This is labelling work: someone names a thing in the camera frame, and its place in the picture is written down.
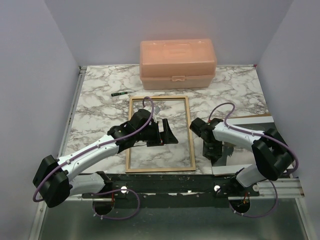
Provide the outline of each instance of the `white marble tabletop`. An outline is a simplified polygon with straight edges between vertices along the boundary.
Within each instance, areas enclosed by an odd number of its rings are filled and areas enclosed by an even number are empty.
[[[111,93],[135,91],[130,94],[111,97]],[[266,101],[253,66],[218,66],[216,76],[208,88],[144,90],[139,78],[138,65],[89,66],[86,71],[80,97],[71,125],[64,154],[71,154],[97,141],[116,125],[128,120],[130,96],[188,96],[191,120],[199,117],[206,120],[211,110],[224,102],[236,105],[234,117],[265,114],[268,112]],[[230,106],[222,106],[214,117],[223,118]],[[184,174],[212,174],[211,162],[202,156],[203,142],[192,134],[196,171]],[[163,168],[164,162],[171,166],[179,155],[176,148],[160,155],[162,161],[152,161],[154,168]],[[125,172],[126,152],[104,159],[86,173],[105,171],[108,173]],[[144,158],[140,165],[145,166]]]

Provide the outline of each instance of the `box lid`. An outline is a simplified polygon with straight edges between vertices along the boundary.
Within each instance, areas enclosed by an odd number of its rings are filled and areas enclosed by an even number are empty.
[[[142,41],[141,78],[212,76],[217,58],[210,39]]]

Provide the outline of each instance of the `wooden frame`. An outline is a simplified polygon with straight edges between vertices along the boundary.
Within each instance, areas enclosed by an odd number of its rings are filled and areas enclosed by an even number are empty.
[[[187,126],[191,124],[190,117],[190,107],[189,100],[187,96],[150,96],[153,101],[176,101],[183,100],[184,108],[185,108],[185,116]],[[134,112],[134,101],[142,101],[144,99],[143,96],[132,96],[130,97],[129,103],[129,120],[131,119]],[[179,172],[179,171],[195,171],[196,170],[196,160],[195,160],[195,150],[194,150],[194,142],[192,138],[192,132],[189,128],[188,142],[189,142],[189,153],[190,153],[190,167],[164,167],[164,168],[130,168],[131,165],[131,148],[126,150],[125,156],[125,172],[126,173],[152,173],[152,172]]]

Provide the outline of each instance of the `cable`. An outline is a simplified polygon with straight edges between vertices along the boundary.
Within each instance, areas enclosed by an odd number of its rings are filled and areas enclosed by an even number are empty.
[[[136,197],[136,199],[138,201],[138,205],[137,205],[135,211],[132,214],[130,214],[129,216],[125,216],[125,217],[111,217],[111,216],[106,216],[106,215],[99,215],[99,214],[96,213],[95,207],[93,206],[93,208],[92,208],[92,210],[94,212],[93,216],[94,217],[98,216],[98,217],[101,218],[101,220],[102,220],[102,218],[103,219],[110,219],[110,220],[126,220],[126,219],[132,218],[134,215],[136,215],[139,212],[139,209],[140,209],[140,199],[139,199],[138,194],[135,191],[131,190],[131,189],[116,189],[116,190],[112,190],[112,191],[106,191],[106,192],[100,192],[100,193],[91,193],[91,194],[99,196],[99,195],[105,195],[105,194],[111,194],[111,193],[115,193],[115,192],[120,192],[120,191],[129,191],[129,192],[131,192],[131,193],[133,193],[135,195],[135,197]]]
[[[278,206],[279,198],[278,198],[278,192],[277,192],[277,189],[276,189],[275,184],[274,184],[272,181],[270,181],[270,180],[268,180],[268,181],[271,183],[271,185],[272,185],[272,187],[273,187],[273,189],[274,189],[274,193],[275,193],[275,202],[274,202],[274,205],[272,206],[272,208],[271,208],[268,212],[266,212],[265,214],[255,215],[255,216],[246,215],[246,214],[237,212],[237,211],[231,206],[231,204],[229,203],[229,207],[231,208],[231,210],[233,211],[233,213],[234,213],[234,214],[237,214],[237,215],[239,215],[239,216],[246,217],[246,218],[251,218],[251,219],[263,218],[263,217],[266,217],[266,216],[270,215],[271,213],[273,213],[273,212],[276,210],[277,206]]]
[[[232,102],[225,102],[225,103],[222,103],[222,104],[216,106],[216,107],[212,110],[212,112],[210,113],[210,115],[209,115],[209,120],[208,120],[209,122],[210,122],[210,118],[211,118],[212,114],[214,113],[214,111],[215,111],[217,108],[219,108],[219,107],[221,107],[221,106],[223,106],[223,105],[232,105],[232,110],[231,110],[231,111],[225,116],[225,118],[224,118],[224,124],[225,124],[228,128],[230,128],[230,129],[232,129],[232,130],[235,130],[235,131],[238,131],[238,132],[240,132],[240,133],[250,134],[250,135],[253,135],[253,136],[259,136],[259,137],[263,137],[263,138],[269,139],[269,140],[271,140],[271,141],[279,144],[280,146],[284,147],[285,149],[287,149],[288,152],[292,155],[293,159],[295,160],[295,166],[294,166],[293,169],[287,169],[287,171],[286,171],[286,173],[284,173],[284,175],[292,174],[292,173],[294,173],[294,172],[298,169],[298,167],[299,167],[299,160],[298,160],[297,155],[295,154],[295,152],[294,152],[291,148],[289,148],[289,147],[288,147],[286,144],[284,144],[283,142],[281,142],[281,141],[279,141],[279,140],[277,140],[277,139],[275,139],[275,138],[273,138],[273,137],[271,137],[271,136],[267,136],[267,135],[264,135],[264,134],[261,134],[261,133],[252,133],[251,131],[246,131],[246,130],[243,130],[243,129],[239,129],[239,128],[234,127],[234,126],[232,126],[232,125],[229,125],[229,124],[227,123],[227,119],[230,117],[230,115],[231,115],[231,114],[235,111],[235,109],[236,109],[236,105],[234,105]]]
[[[152,101],[152,99],[151,99],[150,97],[145,96],[145,97],[143,98],[143,100],[142,100],[142,105],[143,105],[143,107],[145,107],[145,100],[146,100],[146,99],[148,99],[148,100],[150,101],[151,107],[152,107],[152,109],[151,109],[151,114],[150,114],[148,120],[147,120],[138,130],[136,130],[136,131],[134,131],[134,132],[132,132],[132,133],[130,133],[130,134],[128,134],[128,135],[119,137],[119,138],[117,138],[117,139],[113,139],[113,140],[110,140],[110,141],[102,142],[102,143],[99,144],[100,147],[101,147],[101,146],[104,146],[104,145],[107,145],[107,144],[111,144],[111,143],[120,141],[120,140],[122,140],[122,139],[129,138],[129,137],[131,137],[131,136],[139,133],[142,129],[144,129],[144,128],[150,123],[150,121],[151,121],[151,119],[152,119],[152,117],[153,117],[153,115],[154,115],[155,105],[154,105],[154,102]],[[71,163],[71,162],[74,161],[75,159],[81,157],[82,155],[84,155],[84,154],[86,154],[86,153],[88,153],[88,152],[90,152],[90,151],[92,151],[92,150],[94,150],[94,149],[96,149],[96,148],[98,148],[98,146],[95,145],[95,146],[92,146],[92,147],[90,147],[90,148],[88,148],[88,149],[80,152],[79,154],[77,154],[77,155],[73,156],[72,158],[70,158],[70,159],[69,159],[69,162]],[[65,166],[65,165],[67,165],[67,164],[68,164],[68,163],[67,163],[66,161],[63,162],[61,165],[59,165],[59,166],[57,166],[55,169],[53,169],[53,170],[40,182],[40,184],[39,184],[38,187],[36,188],[36,190],[35,190],[35,192],[34,192],[34,194],[33,194],[33,197],[32,197],[32,200],[33,200],[34,202],[39,203],[39,202],[42,202],[42,201],[44,200],[43,198],[37,199],[37,194],[39,193],[40,189],[43,187],[43,185],[45,184],[45,182],[46,182],[57,170],[61,169],[63,166]]]

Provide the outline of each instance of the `gray wall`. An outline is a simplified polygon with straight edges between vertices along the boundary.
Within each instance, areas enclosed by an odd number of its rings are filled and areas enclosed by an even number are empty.
[[[138,64],[140,41],[210,38],[219,64],[257,64],[292,0],[45,0],[79,65]]]
[[[281,134],[298,155],[298,175],[320,237],[320,1],[295,0],[258,64]]]
[[[0,239],[29,236],[32,179],[57,155],[79,68],[43,0],[0,3]]]

